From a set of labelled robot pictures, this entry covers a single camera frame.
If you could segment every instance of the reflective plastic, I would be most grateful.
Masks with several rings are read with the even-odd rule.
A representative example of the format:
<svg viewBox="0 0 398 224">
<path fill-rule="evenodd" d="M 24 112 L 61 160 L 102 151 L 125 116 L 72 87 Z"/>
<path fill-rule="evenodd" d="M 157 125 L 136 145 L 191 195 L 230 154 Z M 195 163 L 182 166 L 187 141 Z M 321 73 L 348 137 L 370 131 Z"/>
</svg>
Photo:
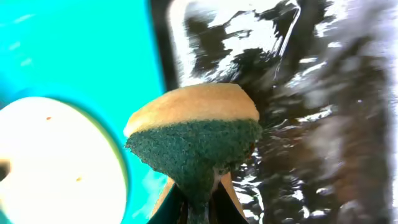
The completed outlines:
<svg viewBox="0 0 398 224">
<path fill-rule="evenodd" d="M 398 2 L 183 1 L 179 86 L 240 84 L 264 128 L 233 173 L 249 223 L 396 220 Z"/>
</svg>

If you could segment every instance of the green scrubber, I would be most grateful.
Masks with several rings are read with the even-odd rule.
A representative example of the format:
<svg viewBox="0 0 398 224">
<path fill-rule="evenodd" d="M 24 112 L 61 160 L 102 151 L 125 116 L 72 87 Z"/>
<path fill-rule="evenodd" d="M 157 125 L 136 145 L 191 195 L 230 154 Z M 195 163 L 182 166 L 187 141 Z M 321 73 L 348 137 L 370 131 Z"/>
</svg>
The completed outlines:
<svg viewBox="0 0 398 224">
<path fill-rule="evenodd" d="M 188 200 L 188 223 L 208 223 L 208 202 L 222 175 L 242 163 L 261 137 L 257 120 L 254 103 L 239 86 L 190 86 L 134 113 L 126 147 L 175 181 Z"/>
<path fill-rule="evenodd" d="M 215 171 L 225 175 L 242 163 L 260 135 L 251 119 L 189 121 L 134 133 L 126 147 L 199 204 L 210 199 Z"/>
</svg>

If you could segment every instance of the yellow sponge layer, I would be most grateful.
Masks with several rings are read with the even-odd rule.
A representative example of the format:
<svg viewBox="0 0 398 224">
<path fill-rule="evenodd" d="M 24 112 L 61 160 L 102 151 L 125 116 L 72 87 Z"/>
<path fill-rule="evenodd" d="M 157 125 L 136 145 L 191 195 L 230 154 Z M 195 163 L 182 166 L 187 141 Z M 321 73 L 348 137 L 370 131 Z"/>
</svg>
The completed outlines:
<svg viewBox="0 0 398 224">
<path fill-rule="evenodd" d="M 258 121 L 250 97 L 237 84 L 206 83 L 170 91 L 148 103 L 129 119 L 124 135 L 193 120 Z"/>
</svg>

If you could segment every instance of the turquoise surface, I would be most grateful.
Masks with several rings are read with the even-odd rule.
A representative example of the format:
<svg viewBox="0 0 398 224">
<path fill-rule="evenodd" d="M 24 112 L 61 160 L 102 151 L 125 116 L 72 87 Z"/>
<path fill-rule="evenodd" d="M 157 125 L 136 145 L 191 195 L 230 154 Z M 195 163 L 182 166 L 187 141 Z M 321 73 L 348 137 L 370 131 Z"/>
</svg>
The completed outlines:
<svg viewBox="0 0 398 224">
<path fill-rule="evenodd" d="M 165 183 L 123 147 L 130 115 L 165 91 L 149 11 L 145 0 L 0 2 L 0 108 L 47 96 L 96 118 L 127 163 L 123 223 L 145 223 Z"/>
</svg>

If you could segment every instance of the sponge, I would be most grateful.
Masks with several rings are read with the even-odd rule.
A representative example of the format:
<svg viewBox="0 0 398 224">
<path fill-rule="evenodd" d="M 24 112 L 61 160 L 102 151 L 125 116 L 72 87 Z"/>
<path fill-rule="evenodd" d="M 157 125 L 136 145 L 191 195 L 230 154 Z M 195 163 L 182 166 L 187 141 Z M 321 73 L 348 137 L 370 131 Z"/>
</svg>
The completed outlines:
<svg viewBox="0 0 398 224">
<path fill-rule="evenodd" d="M 236 84 L 188 86 L 134 113 L 124 130 L 126 147 L 173 179 L 190 211 L 203 215 L 222 175 L 242 163 L 260 138 L 258 119 L 254 103 Z M 190 223 L 206 223 L 189 217 Z"/>
</svg>

